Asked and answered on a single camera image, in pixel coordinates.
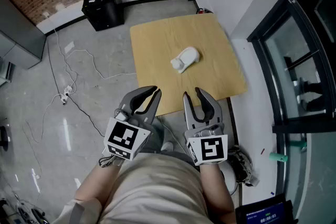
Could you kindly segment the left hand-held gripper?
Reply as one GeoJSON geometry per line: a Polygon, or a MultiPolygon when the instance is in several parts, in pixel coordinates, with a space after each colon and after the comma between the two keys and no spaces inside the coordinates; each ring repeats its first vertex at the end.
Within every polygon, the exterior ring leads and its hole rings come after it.
{"type": "Polygon", "coordinates": [[[139,153],[157,153],[158,127],[154,120],[162,92],[157,86],[145,86],[127,93],[104,137],[103,157],[132,161],[139,153]],[[142,112],[136,111],[153,94],[142,112]]]}

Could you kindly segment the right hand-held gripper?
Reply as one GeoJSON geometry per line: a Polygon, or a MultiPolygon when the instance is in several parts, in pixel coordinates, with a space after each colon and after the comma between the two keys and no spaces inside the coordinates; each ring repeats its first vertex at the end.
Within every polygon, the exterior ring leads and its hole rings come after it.
{"type": "Polygon", "coordinates": [[[224,134],[222,109],[205,90],[196,87],[204,117],[199,119],[187,92],[183,94],[187,131],[186,146],[195,166],[218,164],[227,160],[228,135],[224,134]]]}

